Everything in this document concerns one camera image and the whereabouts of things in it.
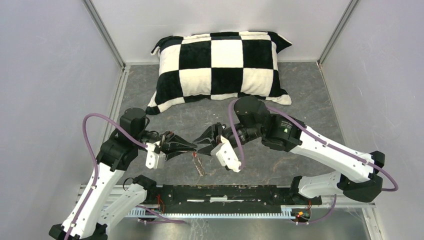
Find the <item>metal key organizer red handle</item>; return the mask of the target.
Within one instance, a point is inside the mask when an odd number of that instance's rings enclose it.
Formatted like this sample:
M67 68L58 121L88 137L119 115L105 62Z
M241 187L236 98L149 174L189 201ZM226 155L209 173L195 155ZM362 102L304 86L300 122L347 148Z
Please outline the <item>metal key organizer red handle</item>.
M198 157L198 154L196 152L192 153L192 161L193 161L193 164L194 164L198 174L201 177L204 177L206 175L206 173L205 173L205 170L203 168L202 161L200 160L200 158Z

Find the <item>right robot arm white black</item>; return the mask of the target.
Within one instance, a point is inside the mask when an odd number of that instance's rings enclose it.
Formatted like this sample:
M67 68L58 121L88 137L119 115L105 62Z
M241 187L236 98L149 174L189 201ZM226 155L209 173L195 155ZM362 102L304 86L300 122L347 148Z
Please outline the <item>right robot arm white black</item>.
M327 174L295 177L288 191L289 199L295 204L339 194L370 203L383 191L380 173L385 155L382 152L365 153L348 148L253 96L233 101L229 113L237 116L238 123L231 122L229 126L215 123L194 141L202 145L200 154L213 157L227 170L240 172L246 164L242 146L260 139L271 150L304 156L332 169Z

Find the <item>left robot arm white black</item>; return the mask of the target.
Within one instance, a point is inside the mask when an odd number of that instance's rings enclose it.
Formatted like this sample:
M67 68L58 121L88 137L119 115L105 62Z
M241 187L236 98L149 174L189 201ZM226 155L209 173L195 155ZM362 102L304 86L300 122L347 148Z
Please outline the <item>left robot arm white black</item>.
M109 138L94 154L87 135L87 121L99 117L115 127ZM149 169L163 167L165 161L180 154L194 152L197 146L171 131L147 131L150 120L141 108L129 108L119 122L90 113L83 119L83 137L93 162L93 172L80 199L63 223L53 225L49 235L55 240L106 240L111 230L136 205L151 204L157 198L156 182L138 176L117 200L105 203L118 180L124 175L139 151L147 153Z

